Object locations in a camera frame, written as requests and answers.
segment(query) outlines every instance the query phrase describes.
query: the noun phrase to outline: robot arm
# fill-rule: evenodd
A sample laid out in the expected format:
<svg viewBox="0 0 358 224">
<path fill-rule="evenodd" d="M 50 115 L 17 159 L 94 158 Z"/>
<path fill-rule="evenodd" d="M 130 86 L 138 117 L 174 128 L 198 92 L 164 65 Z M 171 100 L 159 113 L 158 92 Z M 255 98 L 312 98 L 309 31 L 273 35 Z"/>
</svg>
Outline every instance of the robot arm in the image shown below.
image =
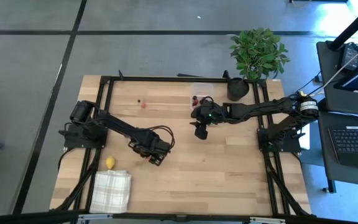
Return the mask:
<svg viewBox="0 0 358 224">
<path fill-rule="evenodd" d="M 195 135 L 200 139 L 207 138 L 206 126 L 209 124 L 238 124 L 254 116 L 286 113 L 289 114 L 287 118 L 267 129 L 268 141 L 280 144 L 285 132 L 293 128 L 300 129 L 318 119 L 316 100 L 308 96 L 291 95 L 255 105 L 223 103 L 222 106 L 207 96 L 200 101 L 200 104 L 191 113 L 191 117 L 197 119 L 197 122 L 191 124 L 196 126 Z"/>
<path fill-rule="evenodd" d="M 96 119 L 91 119 L 93 110 L 96 110 Z M 107 111 L 100 110 L 95 107 L 94 103 L 89 101 L 77 102 L 70 115 L 70 120 L 72 122 L 70 126 L 76 126 L 76 130 L 79 130 L 80 133 L 72 134 L 70 133 L 70 128 L 69 131 L 60 131 L 66 141 L 86 140 L 98 142 L 103 138 L 102 130 L 108 128 L 129 138 L 131 141 L 128 146 L 141 157 L 148 157 L 149 162 L 156 166 L 162 163 L 175 143 L 172 130 L 169 127 L 135 128 L 110 115 Z M 172 137 L 172 142 L 167 143 L 161 140 L 160 136 L 154 132 L 156 129 L 167 131 Z"/>
</svg>

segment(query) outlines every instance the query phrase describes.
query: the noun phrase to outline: white towel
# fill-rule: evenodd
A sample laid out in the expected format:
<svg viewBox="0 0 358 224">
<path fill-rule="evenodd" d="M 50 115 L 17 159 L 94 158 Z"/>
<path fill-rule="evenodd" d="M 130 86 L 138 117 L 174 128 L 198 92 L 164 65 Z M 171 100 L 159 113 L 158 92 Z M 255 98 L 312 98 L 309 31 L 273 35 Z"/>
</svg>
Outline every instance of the white towel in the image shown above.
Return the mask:
<svg viewBox="0 0 358 224">
<path fill-rule="evenodd" d="M 126 212 L 131 192 L 131 178 L 126 170 L 97 172 L 89 212 Z"/>
</svg>

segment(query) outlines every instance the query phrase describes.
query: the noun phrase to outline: yellow lemon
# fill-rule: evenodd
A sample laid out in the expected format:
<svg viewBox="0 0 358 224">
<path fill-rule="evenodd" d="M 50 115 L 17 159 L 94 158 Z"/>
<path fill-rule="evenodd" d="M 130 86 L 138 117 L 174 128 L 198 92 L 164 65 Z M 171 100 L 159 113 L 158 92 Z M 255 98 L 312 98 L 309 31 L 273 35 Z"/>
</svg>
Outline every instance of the yellow lemon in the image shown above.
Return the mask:
<svg viewBox="0 0 358 224">
<path fill-rule="evenodd" d="M 112 156 L 109 156 L 106 159 L 106 166 L 108 169 L 112 169 L 112 167 L 115 165 L 116 161 L 114 160 L 114 158 Z"/>
</svg>

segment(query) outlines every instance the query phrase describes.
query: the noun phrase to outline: white cable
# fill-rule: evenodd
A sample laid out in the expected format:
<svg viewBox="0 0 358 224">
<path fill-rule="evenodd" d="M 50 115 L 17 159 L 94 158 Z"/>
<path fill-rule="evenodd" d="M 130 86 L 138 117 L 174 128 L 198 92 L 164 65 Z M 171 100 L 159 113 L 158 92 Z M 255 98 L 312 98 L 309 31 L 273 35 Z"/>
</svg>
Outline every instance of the white cable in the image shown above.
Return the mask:
<svg viewBox="0 0 358 224">
<path fill-rule="evenodd" d="M 306 3 L 304 3 L 304 4 L 301 5 L 301 6 L 297 6 L 297 5 L 295 4 L 295 0 L 292 1 L 292 4 L 293 4 L 295 7 L 297 7 L 298 9 L 302 8 L 303 6 L 305 6 L 305 5 L 309 4 L 309 3 L 311 3 L 311 0 L 309 0 L 309 1 L 306 2 Z"/>
<path fill-rule="evenodd" d="M 350 59 L 342 68 L 340 68 L 340 69 L 328 80 L 328 82 L 326 82 L 322 87 L 318 88 L 317 90 L 319 90 L 319 89 L 321 89 L 321 88 L 325 88 L 325 87 L 339 74 L 339 72 L 341 72 L 347 65 L 349 65 L 349 64 L 353 61 L 353 59 L 355 59 L 355 58 L 357 58 L 357 57 L 358 57 L 358 53 L 357 53 L 354 57 L 352 57 L 352 59 Z"/>
</svg>

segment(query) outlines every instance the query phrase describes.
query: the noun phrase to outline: wooden table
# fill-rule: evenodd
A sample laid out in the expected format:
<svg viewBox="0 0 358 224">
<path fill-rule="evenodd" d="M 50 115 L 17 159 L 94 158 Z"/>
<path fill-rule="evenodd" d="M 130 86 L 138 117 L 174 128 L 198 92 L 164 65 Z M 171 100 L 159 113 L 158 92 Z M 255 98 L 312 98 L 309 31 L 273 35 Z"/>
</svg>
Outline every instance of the wooden table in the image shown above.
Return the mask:
<svg viewBox="0 0 358 224">
<path fill-rule="evenodd" d="M 85 75 L 78 99 L 95 101 L 100 78 Z M 208 139 L 200 140 L 194 135 L 194 126 L 189 124 L 193 121 L 190 118 L 191 85 L 187 82 L 114 82 L 110 113 L 140 128 L 169 126 L 176 144 L 157 167 L 128 148 L 125 137 L 109 131 L 99 170 L 106 170 L 105 160 L 113 156 L 114 170 L 128 170 L 132 175 L 130 213 L 271 215 L 265 165 L 257 142 L 257 118 L 237 125 L 211 126 Z M 213 86 L 215 102 L 228 102 L 226 84 L 213 83 Z M 268 80 L 267 89 L 271 100 L 284 96 L 280 80 Z M 263 101 L 262 90 L 259 91 Z M 146 102 L 146 109 L 142 109 L 137 100 Z M 239 103 L 255 103 L 252 85 Z M 273 120 L 278 123 L 286 116 L 275 114 Z M 170 141 L 168 134 L 157 132 L 166 142 Z M 75 149 L 63 159 L 50 208 L 59 206 L 76 185 L 84 151 Z M 302 208 L 310 212 L 300 163 L 289 153 L 280 153 L 280 157 L 286 186 Z M 82 208 L 87 188 L 83 191 Z M 275 186 L 278 209 L 282 212 L 279 192 Z"/>
</svg>

